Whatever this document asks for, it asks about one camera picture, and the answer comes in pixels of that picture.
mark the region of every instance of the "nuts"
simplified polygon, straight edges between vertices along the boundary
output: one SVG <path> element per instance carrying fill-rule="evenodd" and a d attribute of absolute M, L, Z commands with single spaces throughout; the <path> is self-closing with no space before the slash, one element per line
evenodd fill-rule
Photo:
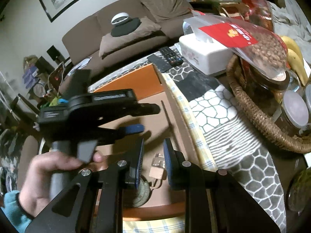
<path fill-rule="evenodd" d="M 249 46 L 249 56 L 261 69 L 265 70 L 263 65 L 271 66 L 277 70 L 282 69 L 286 65 L 286 51 L 283 49 L 279 40 L 266 33 L 251 32 L 252 36 L 258 41 L 257 44 Z"/>

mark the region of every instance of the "white tissue box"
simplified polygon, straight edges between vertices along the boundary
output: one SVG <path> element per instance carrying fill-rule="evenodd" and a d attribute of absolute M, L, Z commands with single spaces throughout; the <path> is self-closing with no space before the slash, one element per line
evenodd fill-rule
<path fill-rule="evenodd" d="M 195 34 L 179 38 L 182 56 L 206 75 L 222 74 L 233 52 L 213 39 L 213 43 L 198 41 Z"/>

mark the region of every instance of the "gray handle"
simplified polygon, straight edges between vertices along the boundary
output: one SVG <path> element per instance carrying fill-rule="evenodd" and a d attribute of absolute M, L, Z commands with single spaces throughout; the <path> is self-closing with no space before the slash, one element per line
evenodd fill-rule
<path fill-rule="evenodd" d="M 70 141 L 55 141 L 52 143 L 51 151 L 60 151 L 71 155 Z M 73 178 L 73 173 L 66 171 L 61 173 L 54 173 L 51 178 L 50 199 L 54 199 L 56 195 L 70 183 Z"/>

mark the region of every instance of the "remote control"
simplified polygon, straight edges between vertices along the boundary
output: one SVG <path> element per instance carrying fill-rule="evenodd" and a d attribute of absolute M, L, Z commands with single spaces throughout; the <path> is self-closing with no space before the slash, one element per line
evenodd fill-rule
<path fill-rule="evenodd" d="M 168 46 L 160 48 L 159 51 L 171 66 L 181 65 L 183 63 L 183 59 Z"/>
<path fill-rule="evenodd" d="M 147 57 L 147 60 L 155 64 L 161 73 L 165 73 L 166 71 L 172 68 L 172 66 L 169 63 L 167 63 L 162 58 L 159 58 L 155 54 L 152 54 L 149 57 Z"/>

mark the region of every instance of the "plastic bag of nuts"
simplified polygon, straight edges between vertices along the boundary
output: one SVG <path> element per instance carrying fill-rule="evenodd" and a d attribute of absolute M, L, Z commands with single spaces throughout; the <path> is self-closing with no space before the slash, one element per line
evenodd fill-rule
<path fill-rule="evenodd" d="M 288 70 L 285 43 L 263 27 L 211 14 L 195 16 L 190 25 L 230 48 L 270 79 Z"/>

